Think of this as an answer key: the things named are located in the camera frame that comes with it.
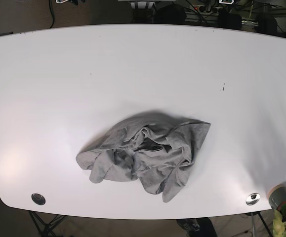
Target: wire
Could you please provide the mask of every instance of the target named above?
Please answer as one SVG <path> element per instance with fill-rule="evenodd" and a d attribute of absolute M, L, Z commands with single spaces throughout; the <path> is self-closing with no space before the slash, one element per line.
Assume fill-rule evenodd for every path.
<path fill-rule="evenodd" d="M 51 0 L 48 0 L 48 6 L 49 6 L 50 14 L 52 15 L 52 19 L 53 19 L 53 22 L 52 22 L 52 24 L 51 24 L 51 26 L 49 28 L 52 28 L 54 23 L 55 23 L 55 15 L 54 15 L 54 12 L 53 12 L 53 6 L 52 6 L 52 3 L 51 3 Z"/>
<path fill-rule="evenodd" d="M 251 5 L 251 7 L 250 7 L 250 13 L 249 13 L 248 19 L 250 19 L 250 17 L 251 17 L 252 9 L 253 9 L 253 0 L 252 0 L 252 5 Z"/>
<path fill-rule="evenodd" d="M 211 14 L 207 15 L 204 19 L 208 18 L 209 16 L 215 14 L 215 12 L 212 12 Z"/>
<path fill-rule="evenodd" d="M 192 3 L 190 3 L 189 2 L 189 0 L 185 0 L 193 9 L 190 9 L 191 11 L 193 11 L 193 12 L 196 12 L 198 15 L 199 15 L 199 17 L 200 18 L 202 18 L 204 21 L 205 21 L 205 23 L 209 26 L 209 23 L 206 21 L 206 19 L 199 13 L 199 11 L 198 10 L 196 10 L 194 7 L 193 7 L 193 5 L 192 5 Z"/>
<path fill-rule="evenodd" d="M 184 7 L 184 9 L 189 10 L 189 11 L 192 11 L 192 12 L 194 12 L 195 14 L 198 15 L 198 13 L 197 13 L 196 11 L 193 11 L 193 10 L 190 9 L 190 8 Z M 201 22 L 202 22 L 202 18 L 199 16 L 198 23 L 201 24 Z"/>
<path fill-rule="evenodd" d="M 243 235 L 248 234 L 248 233 L 250 233 L 250 236 L 252 237 L 252 232 L 251 231 L 244 231 L 244 232 L 241 232 L 241 233 L 236 234 L 236 235 L 231 236 L 231 237 L 243 236 Z"/>
<path fill-rule="evenodd" d="M 247 218 L 248 218 L 248 216 L 244 217 L 244 216 L 242 216 L 241 214 L 239 214 L 239 216 L 242 217 L 242 218 L 244 218 L 244 219 L 247 219 Z"/>

